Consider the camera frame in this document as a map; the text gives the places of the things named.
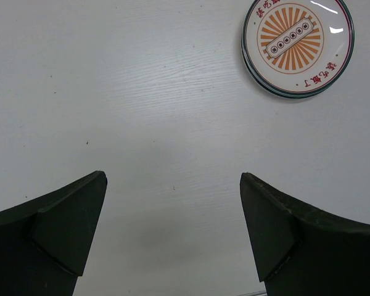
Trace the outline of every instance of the sunburst design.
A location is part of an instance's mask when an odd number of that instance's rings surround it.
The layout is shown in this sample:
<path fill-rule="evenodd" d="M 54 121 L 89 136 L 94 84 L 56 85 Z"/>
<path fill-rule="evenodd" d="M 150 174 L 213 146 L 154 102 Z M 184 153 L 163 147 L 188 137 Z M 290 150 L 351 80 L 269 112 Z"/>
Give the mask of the sunburst design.
<path fill-rule="evenodd" d="M 293 31 L 297 33 L 297 26 L 294 25 L 302 20 L 312 23 L 313 30 L 309 30 L 308 34 L 304 33 L 301 38 L 297 37 L 294 45 L 280 42 L 279 46 L 283 46 L 282 54 L 275 56 L 276 58 L 271 57 L 267 46 L 271 47 L 281 39 L 290 43 L 289 38 L 296 35 L 290 34 Z M 310 68 L 321 55 L 323 42 L 323 29 L 318 18 L 310 10 L 297 4 L 285 4 L 272 10 L 266 15 L 258 34 L 259 48 L 264 60 L 273 69 L 286 74 L 296 74 Z"/>

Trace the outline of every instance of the table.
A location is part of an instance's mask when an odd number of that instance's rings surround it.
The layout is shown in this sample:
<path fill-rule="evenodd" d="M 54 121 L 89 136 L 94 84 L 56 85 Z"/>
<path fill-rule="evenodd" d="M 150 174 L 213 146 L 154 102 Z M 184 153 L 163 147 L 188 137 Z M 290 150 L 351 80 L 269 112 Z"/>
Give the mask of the table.
<path fill-rule="evenodd" d="M 370 0 L 347 71 L 261 89 L 251 1 L 0 0 L 0 210 L 94 170 L 109 186 L 76 296 L 240 295 L 258 282 L 241 173 L 370 223 Z"/>

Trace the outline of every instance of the orange sunburst pattern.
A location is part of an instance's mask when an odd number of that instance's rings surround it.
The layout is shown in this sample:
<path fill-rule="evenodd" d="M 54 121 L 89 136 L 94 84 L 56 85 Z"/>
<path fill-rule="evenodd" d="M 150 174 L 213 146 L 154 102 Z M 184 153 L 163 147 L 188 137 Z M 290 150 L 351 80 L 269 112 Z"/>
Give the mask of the orange sunburst pattern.
<path fill-rule="evenodd" d="M 310 68 L 321 55 L 323 43 L 323 29 L 317 16 L 298 4 L 284 4 L 271 10 L 258 33 L 263 59 L 285 74 Z"/>

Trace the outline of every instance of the ceramic plate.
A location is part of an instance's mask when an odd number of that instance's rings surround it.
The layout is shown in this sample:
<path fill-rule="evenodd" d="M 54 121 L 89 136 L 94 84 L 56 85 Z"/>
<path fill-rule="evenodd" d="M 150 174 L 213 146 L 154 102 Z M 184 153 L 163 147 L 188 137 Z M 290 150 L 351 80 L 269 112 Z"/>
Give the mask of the ceramic plate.
<path fill-rule="evenodd" d="M 261 86 L 297 99 L 330 87 L 347 67 L 354 42 L 341 0 L 256 0 L 245 19 L 242 52 Z"/>

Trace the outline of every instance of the black object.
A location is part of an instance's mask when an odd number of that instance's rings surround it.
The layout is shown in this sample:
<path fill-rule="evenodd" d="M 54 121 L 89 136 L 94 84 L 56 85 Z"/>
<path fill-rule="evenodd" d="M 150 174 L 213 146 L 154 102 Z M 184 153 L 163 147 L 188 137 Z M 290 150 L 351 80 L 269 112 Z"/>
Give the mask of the black object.
<path fill-rule="evenodd" d="M 240 191 L 268 296 L 370 296 L 370 225 L 324 212 L 250 173 Z"/>
<path fill-rule="evenodd" d="M 71 296 L 82 276 L 107 179 L 96 171 L 0 212 L 0 296 Z"/>

